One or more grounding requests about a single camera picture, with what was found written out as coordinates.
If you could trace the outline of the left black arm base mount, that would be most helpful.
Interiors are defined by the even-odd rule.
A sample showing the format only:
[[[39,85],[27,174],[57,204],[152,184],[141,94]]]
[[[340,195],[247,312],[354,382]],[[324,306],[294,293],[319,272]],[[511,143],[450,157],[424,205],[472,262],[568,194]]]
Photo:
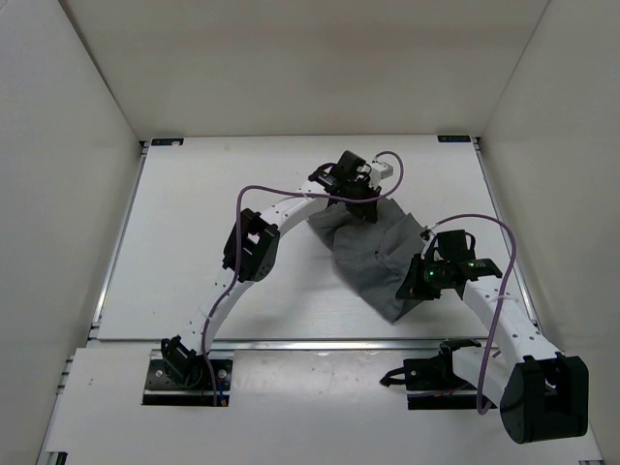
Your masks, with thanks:
[[[231,402],[233,356],[211,358],[188,350],[179,336],[161,341],[151,356],[144,380],[145,406],[228,407]]]

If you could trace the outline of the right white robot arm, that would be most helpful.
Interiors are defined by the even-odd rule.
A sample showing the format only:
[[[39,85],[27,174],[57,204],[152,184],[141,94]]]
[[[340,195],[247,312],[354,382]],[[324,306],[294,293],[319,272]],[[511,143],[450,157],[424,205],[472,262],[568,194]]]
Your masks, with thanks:
[[[475,238],[440,232],[413,256],[399,298],[434,300],[454,290],[488,330],[488,343],[448,339],[437,355],[406,358],[383,386],[403,386],[408,407],[496,408],[517,444],[582,437],[588,430],[589,372],[565,356],[520,310],[503,285],[506,273],[477,257]]]

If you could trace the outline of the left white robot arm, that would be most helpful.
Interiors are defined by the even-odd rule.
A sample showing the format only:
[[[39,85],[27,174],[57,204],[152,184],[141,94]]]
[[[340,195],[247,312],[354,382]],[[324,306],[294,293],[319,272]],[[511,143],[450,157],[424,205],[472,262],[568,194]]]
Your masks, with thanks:
[[[213,378],[215,370],[206,357],[216,333],[240,297],[273,270],[287,232],[333,203],[375,222],[381,182],[392,175],[393,166],[379,158],[366,161],[347,150],[337,163],[315,169],[294,191],[243,188],[211,295],[178,334],[161,341],[163,371],[171,381],[193,389]]]

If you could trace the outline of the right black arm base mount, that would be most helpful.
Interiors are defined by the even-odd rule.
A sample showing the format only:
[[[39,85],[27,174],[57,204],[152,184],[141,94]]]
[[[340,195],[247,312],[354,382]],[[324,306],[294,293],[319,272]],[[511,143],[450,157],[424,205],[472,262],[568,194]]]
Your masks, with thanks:
[[[474,339],[448,339],[431,357],[404,358],[402,365],[389,370],[379,381],[386,388],[404,387],[409,411],[476,410],[477,382],[459,378],[452,368],[454,353],[481,349]]]

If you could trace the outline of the grey pleated skirt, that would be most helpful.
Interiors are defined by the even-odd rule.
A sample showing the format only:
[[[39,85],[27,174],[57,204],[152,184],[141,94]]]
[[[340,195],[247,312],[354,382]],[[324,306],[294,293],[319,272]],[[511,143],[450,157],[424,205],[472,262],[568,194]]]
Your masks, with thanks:
[[[399,299],[414,255],[424,249],[422,226],[394,199],[377,204],[378,221],[362,221],[344,204],[311,215],[308,224],[330,250],[344,281],[379,315],[393,324],[419,302]]]

